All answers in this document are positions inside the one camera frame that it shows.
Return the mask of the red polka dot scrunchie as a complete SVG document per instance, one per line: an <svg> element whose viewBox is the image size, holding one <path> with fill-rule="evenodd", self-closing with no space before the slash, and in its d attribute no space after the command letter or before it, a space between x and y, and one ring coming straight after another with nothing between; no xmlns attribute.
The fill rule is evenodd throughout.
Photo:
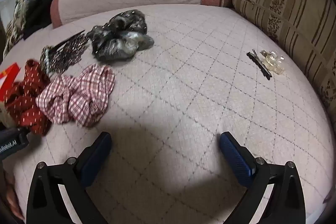
<svg viewBox="0 0 336 224"><path fill-rule="evenodd" d="M51 125L35 102L49 83L40 63L29 59L23 80L15 81L5 95L5 108L16 125L28 128L35 135L45 136Z"/></svg>

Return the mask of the red tray box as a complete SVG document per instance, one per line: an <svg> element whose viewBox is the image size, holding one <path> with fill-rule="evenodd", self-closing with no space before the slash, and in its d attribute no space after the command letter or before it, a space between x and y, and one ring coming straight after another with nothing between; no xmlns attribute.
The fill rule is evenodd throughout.
<svg viewBox="0 0 336 224"><path fill-rule="evenodd" d="M0 74L0 101L3 101L6 95L7 90L14 83L18 73L20 71L20 67L17 63L13 63L8 68Z"/></svg>

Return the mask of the red white checked scrunchie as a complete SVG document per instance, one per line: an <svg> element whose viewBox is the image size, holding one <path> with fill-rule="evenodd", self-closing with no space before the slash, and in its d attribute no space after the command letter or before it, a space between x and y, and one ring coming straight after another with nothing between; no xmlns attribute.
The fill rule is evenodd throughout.
<svg viewBox="0 0 336 224"><path fill-rule="evenodd" d="M36 105L54 124L76 122L91 127L105 114L115 74L108 65L92 64L78 77L56 76L36 98Z"/></svg>

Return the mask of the black hair clip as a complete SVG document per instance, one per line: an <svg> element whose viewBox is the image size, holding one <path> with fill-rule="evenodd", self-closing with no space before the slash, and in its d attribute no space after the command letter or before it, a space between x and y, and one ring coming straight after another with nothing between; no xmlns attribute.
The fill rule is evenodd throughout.
<svg viewBox="0 0 336 224"><path fill-rule="evenodd" d="M270 79L272 78L272 75L270 71L266 68L266 66L263 64L263 62L260 60L256 51L252 50L252 52L247 52L247 56L249 57L250 60L252 60L258 66L258 68L260 69L264 77L266 77L267 80L270 81Z"/></svg>

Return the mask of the grey black organza scrunchie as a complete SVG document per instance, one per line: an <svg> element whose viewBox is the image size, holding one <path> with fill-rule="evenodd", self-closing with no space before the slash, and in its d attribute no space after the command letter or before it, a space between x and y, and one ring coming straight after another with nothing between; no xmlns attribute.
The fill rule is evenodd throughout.
<svg viewBox="0 0 336 224"><path fill-rule="evenodd" d="M103 26L94 26L86 36L93 56L100 62L130 59L154 45L154 39L147 34L145 15L139 10L121 12Z"/></svg>

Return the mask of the tiger print cloth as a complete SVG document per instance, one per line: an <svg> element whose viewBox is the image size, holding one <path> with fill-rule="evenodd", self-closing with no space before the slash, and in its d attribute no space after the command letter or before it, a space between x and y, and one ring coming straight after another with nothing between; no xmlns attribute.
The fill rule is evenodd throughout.
<svg viewBox="0 0 336 224"><path fill-rule="evenodd" d="M3 51L3 58L23 37L23 29L26 24L26 3L25 0L15 0L13 18L6 27L6 45Z"/></svg>

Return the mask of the black cloth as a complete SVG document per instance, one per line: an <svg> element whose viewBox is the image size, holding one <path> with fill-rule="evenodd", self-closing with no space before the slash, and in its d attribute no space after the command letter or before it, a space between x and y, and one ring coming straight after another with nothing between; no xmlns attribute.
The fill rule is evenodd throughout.
<svg viewBox="0 0 336 224"><path fill-rule="evenodd" d="M25 15L23 39L27 39L37 30L51 24L50 6L52 0L29 1Z"/></svg>

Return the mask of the clear crystal hair clip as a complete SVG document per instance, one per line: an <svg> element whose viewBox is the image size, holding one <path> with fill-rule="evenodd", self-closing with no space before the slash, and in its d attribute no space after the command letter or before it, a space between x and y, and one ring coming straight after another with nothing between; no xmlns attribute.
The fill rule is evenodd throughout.
<svg viewBox="0 0 336 224"><path fill-rule="evenodd" d="M263 56L262 63L265 65L266 69L270 72L274 72L277 75L281 75L284 73L284 67L282 63L284 61L284 57L278 55L275 51L265 51L262 50L261 55Z"/></svg>

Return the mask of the striped brown pillow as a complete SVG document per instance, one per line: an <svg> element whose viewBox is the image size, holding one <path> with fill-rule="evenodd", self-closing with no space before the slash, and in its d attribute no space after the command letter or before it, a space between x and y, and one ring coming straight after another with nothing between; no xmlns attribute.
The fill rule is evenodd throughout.
<svg viewBox="0 0 336 224"><path fill-rule="evenodd" d="M335 121L333 0L233 0L233 4L297 64Z"/></svg>

